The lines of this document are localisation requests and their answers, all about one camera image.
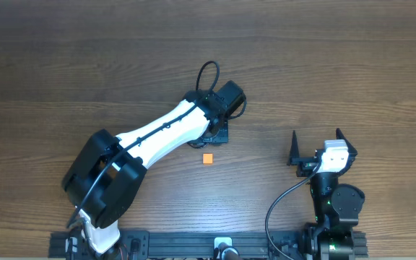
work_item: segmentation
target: wooden tabletop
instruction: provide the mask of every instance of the wooden tabletop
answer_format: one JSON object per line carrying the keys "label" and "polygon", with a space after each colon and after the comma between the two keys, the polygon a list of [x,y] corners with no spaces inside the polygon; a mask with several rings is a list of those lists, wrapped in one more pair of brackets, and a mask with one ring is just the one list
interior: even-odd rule
{"label": "wooden tabletop", "polygon": [[[148,171],[122,228],[264,231],[286,166],[337,127],[359,151],[371,256],[416,256],[416,1],[0,0],[0,256],[47,256],[73,206],[61,179],[90,135],[161,117],[221,65],[248,98],[221,147],[179,147]],[[215,75],[204,73],[201,86]],[[202,154],[214,165],[202,165]],[[314,219],[309,189],[271,229]]]}

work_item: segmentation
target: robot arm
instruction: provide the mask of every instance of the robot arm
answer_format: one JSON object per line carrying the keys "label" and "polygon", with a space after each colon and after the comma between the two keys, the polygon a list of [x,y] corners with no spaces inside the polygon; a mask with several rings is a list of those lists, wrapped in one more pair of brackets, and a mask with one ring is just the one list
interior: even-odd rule
{"label": "robot arm", "polygon": [[[217,92],[212,88],[186,93],[171,112],[140,129],[117,136],[103,129],[87,141],[62,187],[77,208],[73,217],[78,213],[83,219],[83,236],[98,254],[119,239],[118,218],[131,206],[147,169],[184,143],[215,137],[246,101],[232,81]],[[110,167],[118,171],[116,176]]]}

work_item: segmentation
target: wood surface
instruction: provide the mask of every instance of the wood surface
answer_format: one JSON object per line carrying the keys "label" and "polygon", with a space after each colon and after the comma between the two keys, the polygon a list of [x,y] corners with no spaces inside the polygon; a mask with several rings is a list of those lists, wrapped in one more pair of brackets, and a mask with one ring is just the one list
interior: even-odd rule
{"label": "wood surface", "polygon": [[[416,1],[0,0],[0,256],[47,256],[73,211],[60,182],[89,138],[174,108],[201,65],[248,97],[229,144],[152,166],[122,228],[264,230],[297,183],[292,131],[312,155],[341,128],[358,149],[371,256],[416,256]],[[215,75],[204,73],[208,87]],[[214,165],[202,165],[202,153]],[[306,187],[273,230],[313,221]]]}

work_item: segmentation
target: orange cube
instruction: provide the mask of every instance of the orange cube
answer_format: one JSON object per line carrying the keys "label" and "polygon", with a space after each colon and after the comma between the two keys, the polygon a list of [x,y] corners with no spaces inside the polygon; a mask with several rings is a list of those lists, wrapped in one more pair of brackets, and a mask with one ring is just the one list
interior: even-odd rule
{"label": "orange cube", "polygon": [[203,154],[203,164],[204,165],[213,164],[213,154]]}

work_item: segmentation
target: orange block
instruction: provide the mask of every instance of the orange block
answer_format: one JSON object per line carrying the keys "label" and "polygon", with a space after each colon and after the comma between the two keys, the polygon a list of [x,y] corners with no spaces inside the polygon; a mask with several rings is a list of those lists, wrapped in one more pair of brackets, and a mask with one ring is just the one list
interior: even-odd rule
{"label": "orange block", "polygon": [[203,154],[203,164],[213,164],[213,154]]}

